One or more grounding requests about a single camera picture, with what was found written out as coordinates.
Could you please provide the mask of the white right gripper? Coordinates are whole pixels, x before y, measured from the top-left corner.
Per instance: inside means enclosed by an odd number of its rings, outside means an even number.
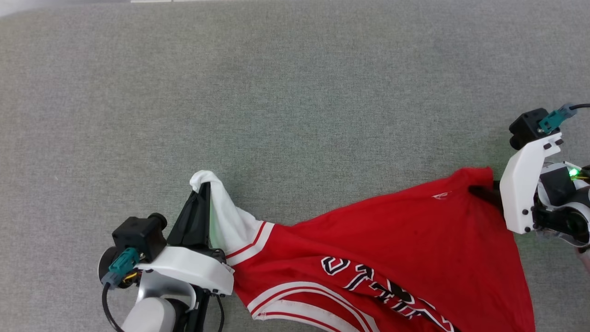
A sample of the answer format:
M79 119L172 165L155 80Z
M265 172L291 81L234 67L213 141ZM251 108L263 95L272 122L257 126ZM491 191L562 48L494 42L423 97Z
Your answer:
M468 192L477 199L482 213L504 217L507 229L516 234L531 231L531 209L544 160L561 151L560 139L558 133L527 143L508 160L500 181L491 186L470 185Z

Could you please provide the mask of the red and white basketball jersey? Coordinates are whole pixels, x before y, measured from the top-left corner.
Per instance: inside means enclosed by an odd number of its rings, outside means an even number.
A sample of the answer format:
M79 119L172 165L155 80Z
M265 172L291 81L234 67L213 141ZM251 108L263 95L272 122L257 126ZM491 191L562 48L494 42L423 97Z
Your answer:
M518 247L469 188L489 168L368 198L295 225L256 219L211 171L213 247L255 320L327 332L536 332Z

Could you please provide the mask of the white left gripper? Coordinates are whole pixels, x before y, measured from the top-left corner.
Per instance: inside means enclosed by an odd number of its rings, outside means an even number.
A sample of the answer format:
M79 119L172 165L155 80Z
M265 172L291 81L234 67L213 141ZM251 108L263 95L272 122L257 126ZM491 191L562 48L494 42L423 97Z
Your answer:
M200 206L202 203L202 223ZM139 263L142 270L139 296L190 296L194 286L230 296L233 270L210 256L190 249L210 248L209 225L211 183L192 191L177 218L166 247L151 263Z

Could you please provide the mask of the grey fabric sofa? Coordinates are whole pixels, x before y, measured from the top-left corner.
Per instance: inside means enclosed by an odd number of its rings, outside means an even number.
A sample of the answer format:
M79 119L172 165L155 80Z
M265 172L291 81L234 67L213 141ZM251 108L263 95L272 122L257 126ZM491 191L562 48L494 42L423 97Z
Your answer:
M97 265L198 170L292 225L590 102L590 0L204 1L0 18L0 332L112 332Z

